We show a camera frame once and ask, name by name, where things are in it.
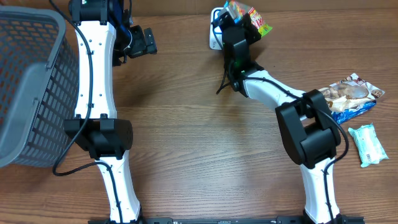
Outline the green red snack bag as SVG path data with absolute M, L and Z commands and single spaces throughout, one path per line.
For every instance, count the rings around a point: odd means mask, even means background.
M 248 14 L 252 25 L 256 27 L 261 37 L 264 37 L 272 30 L 272 27 L 265 22 L 263 17 L 252 6 L 248 6 L 238 1 L 230 0 L 226 1 L 226 3 L 224 4 L 224 8 L 226 8 L 230 12 L 235 24 L 243 20 L 243 17 Z

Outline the beige brown snack pouch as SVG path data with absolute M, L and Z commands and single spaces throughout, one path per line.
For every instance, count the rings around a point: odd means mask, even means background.
M 326 99 L 329 109 L 334 112 L 344 112 L 358 108 L 370 101 L 375 101 L 385 94 L 385 91 L 360 78 L 353 73 L 343 80 L 319 89 Z

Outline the blue snack bar wrapper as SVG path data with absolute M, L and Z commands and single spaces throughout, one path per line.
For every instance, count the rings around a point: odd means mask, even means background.
M 368 101 L 357 107 L 346 109 L 343 112 L 332 111 L 331 116 L 338 124 L 343 124 L 348 120 L 369 111 L 371 108 L 373 108 L 376 105 L 376 103 L 377 103 L 376 100 Z

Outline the teal white snack packet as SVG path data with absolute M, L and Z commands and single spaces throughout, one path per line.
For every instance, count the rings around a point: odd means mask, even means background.
M 358 148 L 362 168 L 371 164 L 378 164 L 384 159 L 389 159 L 377 138 L 376 130 L 372 123 L 363 125 L 358 129 L 348 128 L 348 132 L 353 137 Z

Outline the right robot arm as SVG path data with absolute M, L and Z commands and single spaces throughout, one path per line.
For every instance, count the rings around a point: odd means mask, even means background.
M 306 221 L 336 223 L 340 210 L 335 201 L 333 165 L 341 142 L 340 127 L 331 117 L 324 96 L 318 90 L 293 89 L 252 60 L 249 46 L 261 36 L 248 14 L 237 19 L 222 9 L 211 25 L 221 30 L 216 39 L 224 55 L 220 87 L 231 86 L 275 111 L 284 149 L 302 172 Z

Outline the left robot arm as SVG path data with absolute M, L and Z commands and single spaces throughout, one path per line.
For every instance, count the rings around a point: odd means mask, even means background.
M 106 222 L 145 223 L 129 167 L 132 123 L 118 118 L 113 68 L 128 58 L 156 54 L 152 29 L 135 26 L 123 1 L 72 0 L 69 12 L 79 44 L 79 87 L 74 117 L 64 121 L 64 131 L 101 172 L 110 207 Z

